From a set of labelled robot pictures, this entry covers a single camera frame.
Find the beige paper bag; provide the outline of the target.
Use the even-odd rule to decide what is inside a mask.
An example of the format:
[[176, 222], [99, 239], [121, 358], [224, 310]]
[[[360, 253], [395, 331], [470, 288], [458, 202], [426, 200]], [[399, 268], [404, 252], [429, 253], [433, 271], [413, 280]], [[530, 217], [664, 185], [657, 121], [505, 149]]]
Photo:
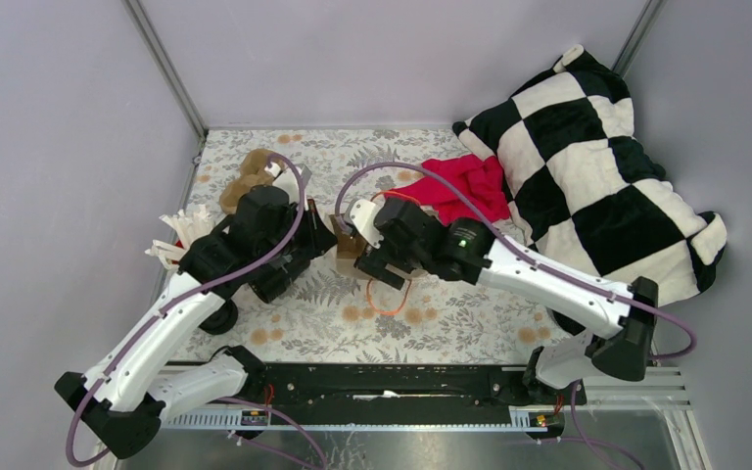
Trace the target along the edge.
[[[368, 308], [381, 316], [392, 317], [405, 309], [414, 280], [425, 275], [418, 263], [385, 241], [375, 227], [378, 212], [388, 204], [403, 203], [420, 208], [418, 199], [395, 190], [380, 191], [369, 198], [356, 199], [330, 221], [339, 239], [336, 249], [337, 270], [363, 279]], [[381, 283], [401, 291], [401, 301], [393, 308], [377, 300], [374, 285]]]

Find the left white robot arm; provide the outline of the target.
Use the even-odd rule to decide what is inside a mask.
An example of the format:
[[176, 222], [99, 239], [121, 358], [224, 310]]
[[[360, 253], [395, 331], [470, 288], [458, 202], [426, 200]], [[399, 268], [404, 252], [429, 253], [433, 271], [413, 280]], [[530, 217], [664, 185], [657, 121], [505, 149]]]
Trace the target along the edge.
[[166, 422], [210, 401], [270, 400], [265, 364], [242, 346], [173, 379], [159, 373], [195, 330], [220, 335], [235, 325], [232, 298], [241, 286], [270, 303], [335, 243], [314, 200], [298, 205], [277, 187], [253, 188], [234, 214], [190, 245], [132, 331], [89, 371], [64, 373], [56, 393], [119, 459], [145, 448]]

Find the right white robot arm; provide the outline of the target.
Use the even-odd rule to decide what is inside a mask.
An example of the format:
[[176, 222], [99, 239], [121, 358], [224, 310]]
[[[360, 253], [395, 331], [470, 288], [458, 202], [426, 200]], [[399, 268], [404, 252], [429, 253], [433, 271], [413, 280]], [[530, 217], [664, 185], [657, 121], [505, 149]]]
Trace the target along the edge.
[[587, 377], [644, 379], [655, 328], [648, 308], [658, 297], [653, 281], [639, 277], [626, 284], [587, 275], [529, 253], [478, 220], [444, 225], [399, 199], [384, 205], [358, 200], [339, 219], [367, 243], [355, 268], [395, 289], [413, 274], [429, 274], [514, 293], [581, 325], [575, 336], [533, 352], [522, 378], [531, 401], [546, 403]]

